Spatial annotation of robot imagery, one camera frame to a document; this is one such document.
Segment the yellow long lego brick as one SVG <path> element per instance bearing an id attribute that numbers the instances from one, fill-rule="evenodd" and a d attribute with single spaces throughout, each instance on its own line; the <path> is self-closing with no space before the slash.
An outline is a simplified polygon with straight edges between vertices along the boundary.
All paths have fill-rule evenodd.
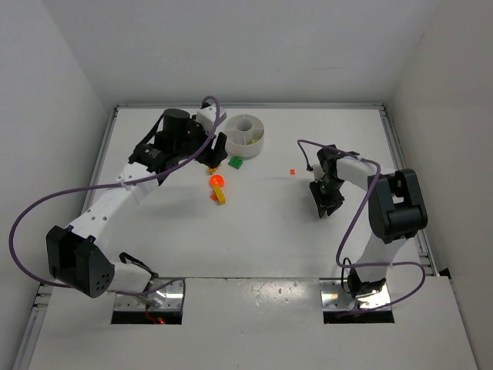
<path id="1" fill-rule="evenodd" d="M 224 205 L 226 203 L 226 198 L 221 189 L 221 186 L 214 186 L 213 192 L 219 205 Z"/>

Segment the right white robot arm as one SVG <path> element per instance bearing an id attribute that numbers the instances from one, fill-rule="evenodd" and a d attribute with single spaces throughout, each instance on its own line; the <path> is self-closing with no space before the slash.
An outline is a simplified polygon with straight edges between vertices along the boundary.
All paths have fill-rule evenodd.
<path id="1" fill-rule="evenodd" d="M 428 224 L 418 176 L 410 169 L 384 168 L 358 153 L 343 152 L 335 145 L 319 149 L 317 158 L 318 163 L 309 164 L 307 170 L 314 175 L 309 188 L 320 218 L 328 217 L 342 207 L 341 187 L 345 183 L 365 192 L 337 250 L 336 262 L 341 269 L 349 270 L 347 289 L 352 297 L 377 293 L 386 283 L 387 270 L 398 251 Z M 371 235 L 359 259 L 349 264 L 340 256 L 364 210 Z"/>

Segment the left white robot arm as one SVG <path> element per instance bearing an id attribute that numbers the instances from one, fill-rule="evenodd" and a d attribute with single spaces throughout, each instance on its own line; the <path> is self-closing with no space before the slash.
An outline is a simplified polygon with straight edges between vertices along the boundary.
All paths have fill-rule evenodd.
<path id="1" fill-rule="evenodd" d="M 144 295 L 156 272 L 125 252 L 111 261 L 105 252 L 112 235 L 172 168 L 185 160 L 214 168 L 226 159 L 226 135 L 213 134 L 225 118 L 224 109 L 215 106 L 203 105 L 195 115 L 166 109 L 136 145 L 116 187 L 66 227 L 54 226 L 47 233 L 49 273 L 91 298 L 107 291 Z"/>

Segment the green flat lego plate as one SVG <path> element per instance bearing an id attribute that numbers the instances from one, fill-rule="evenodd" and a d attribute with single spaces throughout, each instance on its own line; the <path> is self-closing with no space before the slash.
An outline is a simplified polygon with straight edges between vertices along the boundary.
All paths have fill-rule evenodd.
<path id="1" fill-rule="evenodd" d="M 243 160 L 239 157 L 234 156 L 230 158 L 228 165 L 235 169 L 239 169 L 243 165 Z"/>

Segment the orange round lego piece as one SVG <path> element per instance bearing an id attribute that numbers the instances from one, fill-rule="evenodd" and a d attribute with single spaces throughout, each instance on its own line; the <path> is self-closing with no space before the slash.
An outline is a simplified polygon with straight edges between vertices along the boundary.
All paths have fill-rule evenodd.
<path id="1" fill-rule="evenodd" d="M 223 187 L 225 185 L 225 180 L 220 175 L 213 175 L 210 178 L 211 187 Z"/>

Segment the white round divided container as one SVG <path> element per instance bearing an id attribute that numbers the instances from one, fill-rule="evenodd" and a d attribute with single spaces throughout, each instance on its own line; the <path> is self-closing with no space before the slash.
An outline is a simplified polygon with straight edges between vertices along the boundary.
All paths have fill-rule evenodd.
<path id="1" fill-rule="evenodd" d="M 263 149 L 265 128 L 262 121 L 255 116 L 243 114 L 231 117 L 227 120 L 223 132 L 227 135 L 226 151 L 231 156 L 250 159 Z M 253 138 L 259 141 L 248 145 Z"/>

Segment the aluminium frame rail back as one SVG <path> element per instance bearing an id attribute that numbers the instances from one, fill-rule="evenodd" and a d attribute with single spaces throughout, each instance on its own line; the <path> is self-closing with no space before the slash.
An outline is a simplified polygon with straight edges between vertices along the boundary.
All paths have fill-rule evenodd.
<path id="1" fill-rule="evenodd" d="M 196 108 L 199 103 L 120 103 L 115 109 Z M 376 109 L 385 110 L 382 103 L 222 103 L 225 109 Z"/>

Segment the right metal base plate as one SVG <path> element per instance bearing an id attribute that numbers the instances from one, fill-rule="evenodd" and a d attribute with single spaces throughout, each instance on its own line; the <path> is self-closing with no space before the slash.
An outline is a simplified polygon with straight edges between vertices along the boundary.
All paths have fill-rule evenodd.
<path id="1" fill-rule="evenodd" d="M 385 284 L 381 291 L 352 298 L 340 280 L 320 279 L 320 296 L 323 313 L 340 313 L 351 310 L 369 310 L 390 304 L 391 299 Z"/>

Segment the metal base plate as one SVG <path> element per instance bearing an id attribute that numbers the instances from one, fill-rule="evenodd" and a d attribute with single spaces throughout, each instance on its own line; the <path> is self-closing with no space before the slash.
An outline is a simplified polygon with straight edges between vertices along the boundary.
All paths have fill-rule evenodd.
<path id="1" fill-rule="evenodd" d="M 151 281 L 149 289 L 160 287 L 147 296 L 116 295 L 114 311 L 178 312 L 183 309 L 186 282 L 182 278 L 157 278 Z"/>
<path id="2" fill-rule="evenodd" d="M 385 284 L 381 291 L 352 298 L 340 280 L 320 279 L 320 296 L 323 313 L 340 313 L 351 310 L 369 310 L 390 304 L 391 299 Z"/>

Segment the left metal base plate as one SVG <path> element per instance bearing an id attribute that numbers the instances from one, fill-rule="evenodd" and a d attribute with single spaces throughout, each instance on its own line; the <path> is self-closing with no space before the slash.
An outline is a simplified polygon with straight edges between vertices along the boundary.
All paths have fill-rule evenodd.
<path id="1" fill-rule="evenodd" d="M 160 287 L 147 296 L 116 295 L 114 311 L 178 312 L 183 309 L 186 282 L 182 278 L 157 278 L 151 281 L 149 289 Z"/>

